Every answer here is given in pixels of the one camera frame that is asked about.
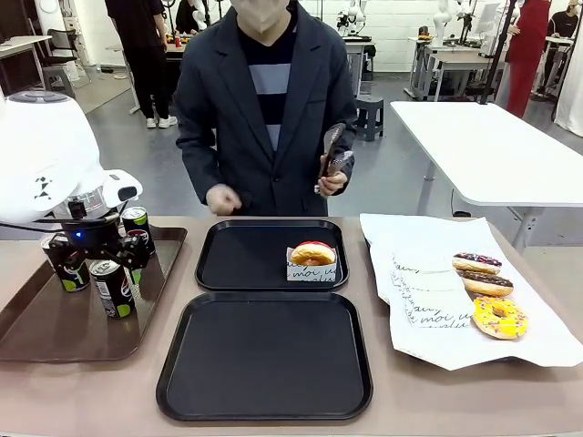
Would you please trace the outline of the person's left hand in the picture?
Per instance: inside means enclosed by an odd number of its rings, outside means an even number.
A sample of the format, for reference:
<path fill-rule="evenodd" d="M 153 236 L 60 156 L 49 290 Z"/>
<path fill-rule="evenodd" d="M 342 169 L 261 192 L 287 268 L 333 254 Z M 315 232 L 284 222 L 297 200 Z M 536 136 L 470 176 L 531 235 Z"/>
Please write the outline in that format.
<path fill-rule="evenodd" d="M 327 198 L 339 194 L 347 183 L 348 178 L 342 171 L 337 171 L 331 176 L 321 177 L 318 180 L 319 193 Z"/>

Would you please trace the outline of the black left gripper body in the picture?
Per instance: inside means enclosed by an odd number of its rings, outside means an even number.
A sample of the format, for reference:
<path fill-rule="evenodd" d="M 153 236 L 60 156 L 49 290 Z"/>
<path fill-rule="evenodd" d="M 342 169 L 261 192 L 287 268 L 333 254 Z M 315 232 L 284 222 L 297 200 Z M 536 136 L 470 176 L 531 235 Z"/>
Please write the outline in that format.
<path fill-rule="evenodd" d="M 61 224 L 69 242 L 88 259 L 117 259 L 119 218 L 69 220 Z"/>

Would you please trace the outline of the person's right hand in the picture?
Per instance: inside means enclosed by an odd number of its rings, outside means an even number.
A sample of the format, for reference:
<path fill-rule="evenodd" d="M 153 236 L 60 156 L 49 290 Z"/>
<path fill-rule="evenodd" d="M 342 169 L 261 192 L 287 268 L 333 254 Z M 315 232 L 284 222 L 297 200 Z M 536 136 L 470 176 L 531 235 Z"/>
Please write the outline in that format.
<path fill-rule="evenodd" d="M 216 216 L 229 216 L 242 206 L 239 195 L 224 184 L 217 184 L 208 190 L 206 204 Z"/>

